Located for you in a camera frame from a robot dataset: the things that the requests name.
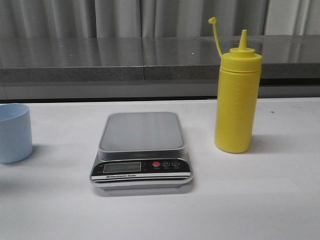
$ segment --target lcd display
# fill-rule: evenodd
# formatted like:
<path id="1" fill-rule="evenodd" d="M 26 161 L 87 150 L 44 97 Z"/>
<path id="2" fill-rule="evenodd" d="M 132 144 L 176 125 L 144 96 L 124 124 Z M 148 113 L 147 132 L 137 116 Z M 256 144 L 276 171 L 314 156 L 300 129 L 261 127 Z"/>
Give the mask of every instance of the lcd display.
<path id="1" fill-rule="evenodd" d="M 139 172 L 141 162 L 109 163 L 104 165 L 103 173 Z"/>

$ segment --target kitchen scale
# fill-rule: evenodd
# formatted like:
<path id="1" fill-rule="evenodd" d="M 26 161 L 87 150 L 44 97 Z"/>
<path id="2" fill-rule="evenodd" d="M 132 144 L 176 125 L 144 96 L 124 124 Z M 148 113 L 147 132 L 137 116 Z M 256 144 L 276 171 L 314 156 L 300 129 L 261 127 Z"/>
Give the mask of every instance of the kitchen scale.
<path id="1" fill-rule="evenodd" d="M 90 181 L 104 190 L 180 187 L 193 178 L 180 120 L 173 112 L 109 115 Z"/>

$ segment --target plastic cup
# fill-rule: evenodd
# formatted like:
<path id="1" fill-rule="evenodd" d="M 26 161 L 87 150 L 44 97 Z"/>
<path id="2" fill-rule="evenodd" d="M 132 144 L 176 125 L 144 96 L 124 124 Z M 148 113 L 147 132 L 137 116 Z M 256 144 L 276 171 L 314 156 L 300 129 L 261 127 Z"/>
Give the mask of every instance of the plastic cup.
<path id="1" fill-rule="evenodd" d="M 0 105 L 0 163 L 21 161 L 32 150 L 29 107 L 20 103 Z"/>

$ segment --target white countertop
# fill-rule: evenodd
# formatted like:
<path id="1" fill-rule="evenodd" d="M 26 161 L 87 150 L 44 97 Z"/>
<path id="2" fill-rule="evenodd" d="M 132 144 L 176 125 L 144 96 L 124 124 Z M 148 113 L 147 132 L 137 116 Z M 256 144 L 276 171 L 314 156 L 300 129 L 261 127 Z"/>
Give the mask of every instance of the white countertop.
<path id="1" fill-rule="evenodd" d="M 0 239 L 318 240 L 320 98 L 260 99 L 243 154 L 215 147 L 216 104 L 29 104 L 34 153 L 0 165 Z M 94 188 L 107 116 L 147 111 L 179 114 L 192 184 L 166 194 Z"/>

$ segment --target scale button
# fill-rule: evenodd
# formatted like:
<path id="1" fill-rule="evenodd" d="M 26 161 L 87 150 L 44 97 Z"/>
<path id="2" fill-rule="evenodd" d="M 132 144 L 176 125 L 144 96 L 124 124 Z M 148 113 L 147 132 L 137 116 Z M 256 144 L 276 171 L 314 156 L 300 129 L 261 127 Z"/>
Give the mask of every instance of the scale button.
<path id="1" fill-rule="evenodd" d="M 168 161 L 163 161 L 162 165 L 163 165 L 164 167 L 169 167 L 169 166 L 170 166 L 170 162 L 168 162 Z"/>
<path id="2" fill-rule="evenodd" d="M 173 161 L 172 166 L 178 167 L 180 165 L 180 162 L 178 161 Z"/>
<path id="3" fill-rule="evenodd" d="M 152 163 L 152 166 L 154 166 L 154 167 L 159 167 L 160 165 L 161 165 L 161 163 L 159 161 L 154 161 Z"/>

